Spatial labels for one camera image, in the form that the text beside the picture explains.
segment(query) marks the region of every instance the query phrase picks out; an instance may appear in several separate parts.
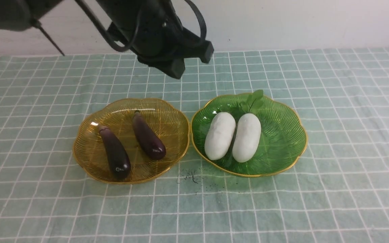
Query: green leaf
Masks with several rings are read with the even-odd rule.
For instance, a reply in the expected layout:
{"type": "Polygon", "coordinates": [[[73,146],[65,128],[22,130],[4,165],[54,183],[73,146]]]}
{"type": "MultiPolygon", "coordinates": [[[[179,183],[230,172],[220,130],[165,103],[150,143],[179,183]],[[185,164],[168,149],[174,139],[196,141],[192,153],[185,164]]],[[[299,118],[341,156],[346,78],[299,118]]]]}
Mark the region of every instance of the green leaf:
{"type": "Polygon", "coordinates": [[[248,96],[248,98],[247,98],[247,104],[251,104],[251,103],[253,103],[253,101],[255,101],[255,99],[253,98],[253,94],[250,94],[249,96],[248,96]]]}
{"type": "Polygon", "coordinates": [[[257,91],[253,92],[253,101],[261,99],[264,97],[264,90],[263,89],[258,89],[257,91]]]}
{"type": "Polygon", "coordinates": [[[263,97],[264,97],[264,90],[258,89],[257,91],[253,92],[251,97],[252,101],[249,103],[248,112],[254,112],[254,109],[261,108],[264,104],[264,102],[262,101],[263,97]]]}
{"type": "Polygon", "coordinates": [[[241,109],[245,112],[249,112],[250,106],[247,102],[241,102],[241,109]]]}
{"type": "Polygon", "coordinates": [[[256,113],[259,108],[264,106],[264,101],[263,100],[256,100],[253,102],[252,107],[250,108],[251,113],[256,113]]]}

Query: gold rim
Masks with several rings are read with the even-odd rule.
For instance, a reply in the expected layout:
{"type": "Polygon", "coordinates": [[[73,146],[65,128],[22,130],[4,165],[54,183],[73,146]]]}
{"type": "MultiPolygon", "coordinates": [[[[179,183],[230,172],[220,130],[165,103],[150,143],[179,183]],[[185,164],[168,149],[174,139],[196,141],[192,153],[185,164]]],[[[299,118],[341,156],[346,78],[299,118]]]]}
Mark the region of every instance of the gold rim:
{"type": "Polygon", "coordinates": [[[232,172],[232,171],[228,171],[227,169],[224,169],[224,168],[222,168],[222,167],[216,165],[214,162],[212,162],[212,161],[209,160],[207,157],[205,157],[205,156],[198,150],[198,148],[196,147],[194,135],[193,135],[193,132],[192,132],[192,131],[193,131],[193,128],[192,128],[192,126],[191,126],[191,125],[193,124],[193,119],[196,117],[196,115],[197,115],[201,110],[205,109],[205,107],[207,107],[209,103],[211,103],[213,100],[215,100],[215,99],[217,99],[217,98],[225,97],[225,96],[238,96],[238,95],[243,95],[243,94],[252,94],[252,93],[246,92],[246,93],[241,93],[241,94],[237,94],[237,95],[220,95],[220,96],[217,96],[217,97],[215,97],[214,99],[211,99],[210,101],[208,101],[208,102],[205,104],[205,106],[203,106],[201,109],[199,109],[199,111],[197,111],[197,112],[193,115],[193,117],[191,118],[191,121],[190,121],[190,132],[189,132],[189,133],[191,133],[191,143],[193,143],[194,149],[196,150],[196,152],[197,152],[204,160],[206,160],[206,161],[209,162],[210,164],[214,165],[215,167],[221,169],[221,170],[224,171],[224,172],[228,172],[229,174],[232,174],[232,175],[235,175],[235,176],[239,176],[239,177],[248,177],[248,178],[270,177],[270,176],[272,176],[272,175],[274,176],[274,175],[280,174],[280,173],[282,173],[282,172],[284,172],[284,171],[286,171],[286,170],[292,168],[292,167],[296,164],[296,162],[298,161],[298,159],[301,157],[301,155],[303,155],[304,152],[306,151],[307,145],[308,145],[308,143],[309,143],[309,136],[308,136],[308,134],[307,134],[306,129],[305,129],[304,126],[303,126],[303,123],[301,122],[300,116],[299,116],[299,115],[298,115],[290,106],[288,106],[288,105],[286,105],[286,104],[284,104],[284,103],[275,101],[275,100],[273,100],[273,99],[271,99],[270,97],[265,96],[265,95],[264,95],[264,97],[267,98],[267,99],[269,99],[269,100],[271,100],[272,102],[281,104],[281,105],[286,106],[287,108],[289,108],[289,109],[296,115],[296,117],[298,118],[298,121],[300,122],[300,126],[301,126],[301,128],[304,130],[304,133],[305,133],[305,135],[306,135],[306,145],[304,145],[303,151],[301,151],[301,153],[298,155],[298,157],[295,159],[295,161],[294,161],[290,166],[288,166],[287,168],[282,169],[282,170],[280,170],[280,171],[277,171],[277,172],[274,172],[274,173],[269,173],[269,174],[259,174],[259,175],[239,174],[239,173],[235,173],[235,172],[232,172]]]}
{"type": "Polygon", "coordinates": [[[73,143],[73,146],[72,146],[72,153],[73,153],[73,157],[74,159],[76,160],[77,164],[86,172],[87,175],[89,175],[91,178],[93,178],[94,180],[97,180],[97,181],[100,181],[100,182],[103,182],[103,183],[107,183],[107,184],[119,184],[119,185],[132,185],[132,184],[140,184],[140,183],[145,183],[145,182],[148,182],[148,181],[152,181],[154,179],[156,179],[157,177],[160,177],[161,175],[163,175],[164,173],[168,172],[173,166],[175,166],[176,164],[178,164],[178,162],[185,156],[185,154],[187,153],[187,150],[188,150],[188,147],[190,146],[190,131],[191,131],[191,124],[190,124],[190,121],[188,120],[187,116],[182,112],[180,111],[179,109],[176,109],[175,107],[173,107],[169,102],[165,101],[165,100],[162,100],[162,99],[158,99],[158,98],[145,98],[145,99],[132,99],[132,98],[125,98],[125,99],[120,99],[120,100],[117,100],[117,101],[114,101],[112,103],[109,103],[108,105],[106,105],[103,109],[99,110],[99,111],[96,111],[90,115],[88,115],[83,121],[82,123],[80,123],[79,125],[79,128],[77,129],[77,136],[76,136],[76,139],[74,140],[74,143],[73,143]],[[105,181],[105,180],[102,180],[102,179],[99,179],[99,178],[96,178],[96,177],[93,177],[93,175],[90,174],[90,172],[88,172],[82,165],[81,163],[79,162],[79,159],[77,158],[76,156],[76,153],[74,152],[75,150],[75,144],[77,142],[77,140],[79,139],[79,136],[80,136],[80,127],[82,126],[82,123],[85,122],[85,120],[88,120],[88,118],[90,118],[92,115],[96,114],[96,113],[99,113],[99,112],[103,112],[106,108],[108,108],[108,106],[114,104],[114,103],[117,103],[117,102],[120,102],[120,101],[123,101],[123,100],[160,100],[160,101],[163,101],[165,102],[167,105],[169,105],[172,109],[174,109],[175,111],[179,112],[180,114],[182,114],[182,116],[185,118],[188,126],[189,126],[189,130],[188,130],[188,133],[187,133],[187,140],[188,140],[188,143],[187,143],[187,147],[185,148],[184,152],[181,154],[181,156],[179,156],[179,158],[177,158],[175,160],[175,162],[169,166],[167,169],[165,169],[164,171],[162,171],[161,173],[155,175],[154,177],[150,177],[148,179],[144,179],[144,180],[140,180],[140,181],[136,181],[136,182],[110,182],[110,181],[105,181]]]}

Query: white wall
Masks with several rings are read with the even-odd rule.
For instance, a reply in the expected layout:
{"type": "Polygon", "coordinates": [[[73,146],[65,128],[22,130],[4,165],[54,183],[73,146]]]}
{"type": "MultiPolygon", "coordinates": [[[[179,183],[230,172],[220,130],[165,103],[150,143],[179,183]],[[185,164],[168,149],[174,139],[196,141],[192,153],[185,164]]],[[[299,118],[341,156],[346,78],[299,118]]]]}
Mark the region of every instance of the white wall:
{"type": "MultiPolygon", "coordinates": [[[[389,46],[389,0],[193,0],[207,23],[216,51],[389,46]]],[[[94,0],[88,4],[107,27],[94,0]]],[[[183,0],[173,0],[187,28],[199,33],[183,0]]],[[[65,0],[42,19],[68,54],[111,53],[88,18],[65,0]]],[[[0,55],[57,54],[36,29],[0,31],[0,55]]]]}

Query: yellow plate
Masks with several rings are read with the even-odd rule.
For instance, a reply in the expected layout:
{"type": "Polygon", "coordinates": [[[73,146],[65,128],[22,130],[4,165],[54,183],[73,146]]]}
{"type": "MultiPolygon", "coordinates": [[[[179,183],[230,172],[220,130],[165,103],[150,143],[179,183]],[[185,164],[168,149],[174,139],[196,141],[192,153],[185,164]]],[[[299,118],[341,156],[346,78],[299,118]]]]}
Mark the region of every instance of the yellow plate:
{"type": "Polygon", "coordinates": [[[136,184],[153,180],[174,166],[185,155],[190,143],[189,121],[179,110],[164,100],[123,99],[91,114],[79,127],[73,145],[77,163],[92,178],[104,183],[136,184]],[[151,160],[139,147],[131,120],[140,110],[150,128],[166,147],[166,156],[151,160]],[[106,151],[96,124],[108,126],[123,144],[131,162],[131,172],[124,181],[113,177],[106,151]]]}

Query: plate rim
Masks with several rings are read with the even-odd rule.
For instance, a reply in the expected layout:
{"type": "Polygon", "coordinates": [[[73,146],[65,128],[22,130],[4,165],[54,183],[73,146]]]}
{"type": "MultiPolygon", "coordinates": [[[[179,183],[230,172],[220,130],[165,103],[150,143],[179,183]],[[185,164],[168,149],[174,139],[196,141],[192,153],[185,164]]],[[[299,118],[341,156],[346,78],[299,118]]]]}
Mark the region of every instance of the plate rim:
{"type": "Polygon", "coordinates": [[[220,98],[220,97],[226,97],[226,96],[229,96],[229,97],[234,96],[234,97],[236,97],[236,96],[239,96],[239,95],[247,95],[247,94],[252,94],[252,93],[253,93],[253,92],[244,92],[244,93],[240,93],[240,94],[225,94],[225,95],[219,95],[219,96],[217,96],[217,97],[215,97],[215,98],[212,98],[210,101],[208,101],[202,108],[200,108],[198,111],[196,111],[196,113],[195,113],[195,114],[193,115],[193,117],[191,118],[191,121],[190,121],[191,143],[193,144],[193,147],[194,147],[194,149],[196,150],[196,152],[197,152],[204,160],[206,160],[207,162],[209,162],[210,164],[214,165],[214,166],[217,167],[218,169],[221,169],[221,170],[224,171],[224,172],[227,172],[227,173],[229,173],[229,174],[231,174],[231,175],[234,175],[234,176],[238,176],[238,177],[247,177],[247,178],[270,177],[270,176],[272,176],[272,175],[274,176],[274,175],[280,174],[280,173],[282,173],[282,172],[284,172],[284,171],[287,171],[288,169],[292,168],[292,167],[296,164],[296,162],[298,162],[298,160],[301,158],[301,156],[304,154],[304,152],[305,152],[306,149],[307,149],[308,143],[309,143],[309,135],[307,134],[307,131],[306,131],[306,129],[304,128],[303,123],[301,122],[300,116],[299,116],[299,115],[297,114],[297,112],[296,112],[294,109],[292,109],[290,106],[288,106],[288,105],[286,105],[286,104],[284,104],[284,103],[282,103],[282,102],[275,101],[275,100],[273,100],[272,98],[270,98],[270,97],[264,95],[264,98],[269,99],[269,100],[272,101],[272,102],[281,104],[281,105],[286,106],[287,108],[289,108],[289,109],[296,115],[296,117],[298,118],[298,121],[299,121],[299,123],[300,123],[300,126],[301,126],[301,128],[303,129],[304,134],[306,135],[306,144],[304,145],[304,149],[303,149],[303,150],[301,151],[301,153],[296,157],[295,161],[294,161],[292,164],[290,164],[290,166],[286,167],[285,169],[282,169],[282,170],[277,171],[277,172],[274,172],[274,173],[258,174],[258,175],[247,175],[247,174],[239,174],[239,173],[232,172],[232,171],[229,171],[229,170],[227,170],[227,169],[224,169],[224,168],[218,166],[216,163],[214,163],[214,162],[212,162],[211,160],[209,160],[207,157],[205,157],[205,156],[199,151],[199,149],[198,149],[198,148],[196,147],[196,145],[195,145],[195,135],[194,135],[194,133],[192,132],[192,131],[193,131],[192,124],[193,124],[193,120],[194,120],[194,118],[196,117],[196,115],[197,115],[201,110],[205,109],[205,108],[206,108],[212,101],[214,101],[215,99],[220,98]]]}
{"type": "Polygon", "coordinates": [[[72,153],[73,153],[73,157],[74,159],[76,160],[77,164],[86,172],[86,174],[91,177],[92,179],[94,180],[97,180],[97,181],[100,181],[100,182],[103,182],[103,183],[107,183],[107,184],[116,184],[116,185],[134,185],[134,184],[140,184],[140,183],[145,183],[145,182],[148,182],[148,181],[152,181],[154,179],[156,179],[157,177],[160,177],[161,175],[163,175],[164,173],[168,172],[172,167],[174,167],[176,164],[178,164],[181,159],[185,156],[185,154],[187,153],[188,151],[188,148],[190,147],[190,133],[191,133],[191,123],[190,121],[188,120],[187,116],[182,112],[180,111],[179,109],[176,109],[175,107],[172,106],[171,103],[165,101],[165,100],[162,100],[162,99],[159,99],[159,98],[124,98],[124,99],[120,99],[120,100],[116,100],[112,103],[109,103],[107,104],[105,107],[103,107],[102,109],[96,111],[96,112],[93,112],[91,114],[89,114],[87,117],[85,117],[83,119],[83,121],[79,124],[79,128],[77,129],[77,135],[76,135],[76,139],[74,140],[73,142],[73,146],[72,146],[72,153]],[[85,123],[86,120],[88,120],[88,118],[90,118],[91,116],[93,116],[94,114],[96,113],[99,113],[99,112],[103,112],[105,109],[108,109],[109,106],[111,105],[114,105],[115,103],[117,102],[121,102],[121,101],[124,101],[124,100],[158,100],[158,101],[161,101],[161,102],[164,102],[166,103],[168,106],[170,106],[172,109],[174,109],[175,111],[179,112],[180,114],[182,114],[182,116],[185,118],[185,121],[187,122],[188,124],[188,133],[187,133],[187,140],[188,140],[188,143],[187,143],[187,146],[186,148],[184,149],[184,152],[181,154],[181,156],[179,156],[179,158],[177,158],[175,160],[175,162],[173,163],[173,165],[169,166],[167,169],[165,169],[164,171],[160,172],[159,174],[155,175],[154,177],[150,177],[150,178],[147,178],[147,179],[144,179],[144,180],[140,180],[140,181],[136,181],[136,182],[110,182],[110,181],[106,181],[106,180],[102,180],[102,179],[99,179],[97,177],[94,177],[93,175],[91,175],[91,173],[89,171],[87,171],[82,165],[81,163],[79,162],[79,158],[77,157],[76,153],[75,153],[75,145],[77,143],[77,141],[79,140],[80,138],[80,128],[82,127],[82,125],[85,123]]]}

